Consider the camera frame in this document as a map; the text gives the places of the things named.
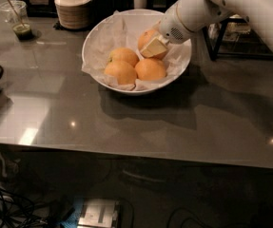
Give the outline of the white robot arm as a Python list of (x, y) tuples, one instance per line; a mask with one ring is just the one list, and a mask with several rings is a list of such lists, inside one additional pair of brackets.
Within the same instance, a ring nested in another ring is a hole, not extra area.
[(169, 44), (181, 44), (202, 28), (237, 14), (273, 52), (273, 0), (178, 0), (157, 24), (140, 52), (153, 57)]

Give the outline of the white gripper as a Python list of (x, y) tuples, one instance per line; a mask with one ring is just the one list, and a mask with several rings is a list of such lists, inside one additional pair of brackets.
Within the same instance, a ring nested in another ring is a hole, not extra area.
[(203, 27), (202, 17), (194, 6), (186, 1), (173, 4), (152, 28), (159, 30), (162, 35), (154, 36), (140, 49), (144, 58), (163, 59), (168, 51), (168, 43), (182, 44)]

